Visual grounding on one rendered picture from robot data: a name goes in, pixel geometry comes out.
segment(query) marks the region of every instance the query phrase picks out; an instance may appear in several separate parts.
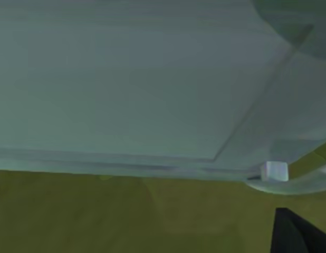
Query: brown floor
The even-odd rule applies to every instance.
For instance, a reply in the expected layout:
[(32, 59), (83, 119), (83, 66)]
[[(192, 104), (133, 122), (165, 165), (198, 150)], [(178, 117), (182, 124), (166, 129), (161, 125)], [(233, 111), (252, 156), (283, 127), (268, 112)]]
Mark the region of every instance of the brown floor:
[(276, 207), (326, 231), (326, 192), (0, 171), (0, 253), (266, 253)]

